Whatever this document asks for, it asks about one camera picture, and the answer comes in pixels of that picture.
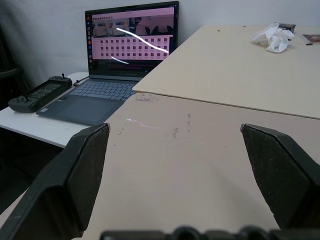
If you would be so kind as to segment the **black handheld remote controller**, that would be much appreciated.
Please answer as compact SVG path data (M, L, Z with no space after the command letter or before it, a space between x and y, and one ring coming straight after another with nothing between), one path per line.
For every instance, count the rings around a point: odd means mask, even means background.
M72 80L65 77L64 74L53 76L25 94L11 99L8 106L15 112L34 113L71 88L72 85Z

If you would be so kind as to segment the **small black box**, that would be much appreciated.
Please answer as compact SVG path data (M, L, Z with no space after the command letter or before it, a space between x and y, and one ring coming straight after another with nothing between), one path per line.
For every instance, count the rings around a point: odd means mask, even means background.
M279 23L278 22L278 28L282 30L289 30L290 32L294 33L295 31L295 24L289 24L289 23Z

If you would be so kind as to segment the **beige board table mat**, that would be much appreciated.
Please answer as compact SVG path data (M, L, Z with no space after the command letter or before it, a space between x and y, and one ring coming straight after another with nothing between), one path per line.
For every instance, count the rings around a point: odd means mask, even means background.
M134 90L320 119L320 43L304 38L320 27L297 26L281 53L252 42L260 30L202 26Z

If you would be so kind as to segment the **flat brown printed card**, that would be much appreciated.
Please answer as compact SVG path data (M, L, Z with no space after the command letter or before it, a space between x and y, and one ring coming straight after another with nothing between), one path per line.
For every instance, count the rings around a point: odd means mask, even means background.
M308 40L310 44L320 43L320 34L303 34L303 37Z

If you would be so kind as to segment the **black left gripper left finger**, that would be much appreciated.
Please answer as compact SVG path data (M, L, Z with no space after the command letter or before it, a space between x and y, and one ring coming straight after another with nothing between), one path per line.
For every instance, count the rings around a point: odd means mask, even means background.
M71 137L0 228L0 240L72 240L88 228L103 176L110 125Z

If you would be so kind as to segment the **crumpled white tissue paper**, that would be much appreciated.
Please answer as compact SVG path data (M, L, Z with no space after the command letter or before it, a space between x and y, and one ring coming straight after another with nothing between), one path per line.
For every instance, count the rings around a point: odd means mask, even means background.
M252 37L252 42L265 46L271 53L281 53L289 45L294 34L289 29L283 29L279 23L272 23L264 30L259 31Z

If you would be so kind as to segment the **grey open laptop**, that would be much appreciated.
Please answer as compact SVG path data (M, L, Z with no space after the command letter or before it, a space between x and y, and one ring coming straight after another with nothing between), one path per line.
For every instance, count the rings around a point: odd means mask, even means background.
M177 48L178 19L178 1L87 10L88 78L127 81L134 92Z

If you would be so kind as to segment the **white side table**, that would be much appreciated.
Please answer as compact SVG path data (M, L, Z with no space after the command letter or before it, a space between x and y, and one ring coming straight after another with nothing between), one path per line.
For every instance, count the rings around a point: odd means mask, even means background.
M128 81L88 78L86 72L70 75L77 86L36 113L0 111L0 128L58 147L88 126L104 123L134 94Z

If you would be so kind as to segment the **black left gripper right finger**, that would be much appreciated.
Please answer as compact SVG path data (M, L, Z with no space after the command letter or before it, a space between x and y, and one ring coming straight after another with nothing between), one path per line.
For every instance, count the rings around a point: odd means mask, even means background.
M320 164L289 135L244 123L256 184L281 229L320 229Z

